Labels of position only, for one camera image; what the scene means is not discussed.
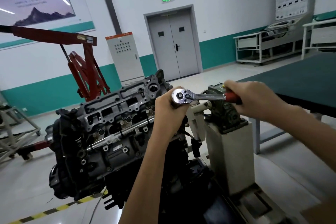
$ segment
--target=green table top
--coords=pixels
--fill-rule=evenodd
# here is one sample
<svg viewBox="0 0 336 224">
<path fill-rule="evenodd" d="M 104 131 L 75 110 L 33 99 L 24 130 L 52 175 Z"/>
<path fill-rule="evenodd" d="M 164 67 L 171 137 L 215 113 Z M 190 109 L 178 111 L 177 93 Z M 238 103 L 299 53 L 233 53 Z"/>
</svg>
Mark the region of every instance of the green table top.
<svg viewBox="0 0 336 224">
<path fill-rule="evenodd" d="M 284 101 L 336 118 L 336 53 L 322 53 L 240 82 L 260 81 Z"/>
</svg>

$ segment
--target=yellow warning stripe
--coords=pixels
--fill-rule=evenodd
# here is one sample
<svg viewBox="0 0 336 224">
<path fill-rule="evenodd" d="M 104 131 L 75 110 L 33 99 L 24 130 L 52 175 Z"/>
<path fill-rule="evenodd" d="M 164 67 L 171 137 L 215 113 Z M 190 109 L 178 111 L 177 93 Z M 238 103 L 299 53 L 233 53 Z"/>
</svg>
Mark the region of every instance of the yellow warning stripe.
<svg viewBox="0 0 336 224">
<path fill-rule="evenodd" d="M 106 189 L 103 193 L 97 193 L 97 194 L 94 194 L 94 195 L 91 195 L 91 196 L 79 199 L 78 201 L 73 201 L 71 203 L 68 203 L 68 204 L 65 204 L 65 205 L 61 205 L 61 206 L 58 206 L 56 208 L 52 208 L 52 209 L 44 211 L 42 213 L 34 214 L 32 216 L 28 216 L 28 217 L 23 218 L 23 219 L 12 221 L 12 222 L 10 222 L 8 224 L 22 224 L 22 223 L 26 223 L 26 222 L 29 222 L 29 221 L 32 221 L 32 220 L 43 218 L 43 217 L 45 217 L 47 215 L 50 215 L 52 213 L 56 213 L 56 212 L 68 209 L 72 205 L 79 205 L 81 203 L 85 203 L 85 202 L 94 200 L 94 199 L 99 198 L 99 197 L 101 197 L 103 195 L 106 195 L 107 193 L 108 193 L 108 191 Z"/>
</svg>

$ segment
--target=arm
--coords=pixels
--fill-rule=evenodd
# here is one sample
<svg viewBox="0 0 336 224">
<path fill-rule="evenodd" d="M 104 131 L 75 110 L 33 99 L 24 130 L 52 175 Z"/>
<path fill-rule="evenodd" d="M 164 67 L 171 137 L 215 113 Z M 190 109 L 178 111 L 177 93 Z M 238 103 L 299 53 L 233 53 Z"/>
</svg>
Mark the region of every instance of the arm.
<svg viewBox="0 0 336 224">
<path fill-rule="evenodd" d="M 189 105 L 183 105 L 174 109 L 171 106 L 171 93 L 175 89 L 155 101 L 153 132 L 119 224 L 156 224 L 158 222 L 166 149 L 189 107 Z"/>
<path fill-rule="evenodd" d="M 316 120 L 299 106 L 281 100 L 262 82 L 234 82 L 225 86 L 241 97 L 237 111 L 266 121 L 291 134 L 336 172 L 336 130 Z"/>
</svg>

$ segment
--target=double door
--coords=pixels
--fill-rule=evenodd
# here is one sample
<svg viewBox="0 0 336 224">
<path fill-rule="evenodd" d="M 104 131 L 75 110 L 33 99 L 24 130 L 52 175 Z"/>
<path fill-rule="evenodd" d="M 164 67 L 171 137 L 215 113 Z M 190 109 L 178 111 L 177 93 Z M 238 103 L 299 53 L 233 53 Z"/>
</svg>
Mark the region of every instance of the double door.
<svg viewBox="0 0 336 224">
<path fill-rule="evenodd" d="M 148 25 L 167 81 L 199 72 L 189 11 L 149 18 Z"/>
</svg>

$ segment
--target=wheel caster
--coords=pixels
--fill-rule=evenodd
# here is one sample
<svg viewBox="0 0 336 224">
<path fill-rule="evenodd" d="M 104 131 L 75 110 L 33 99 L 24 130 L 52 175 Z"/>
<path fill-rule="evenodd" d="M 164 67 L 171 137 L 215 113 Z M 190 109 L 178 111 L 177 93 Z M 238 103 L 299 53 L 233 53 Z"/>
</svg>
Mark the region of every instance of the wheel caster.
<svg viewBox="0 0 336 224">
<path fill-rule="evenodd" d="M 27 161 L 31 160 L 33 158 L 33 155 L 31 153 L 28 153 L 27 155 L 22 155 L 22 158 Z"/>
</svg>

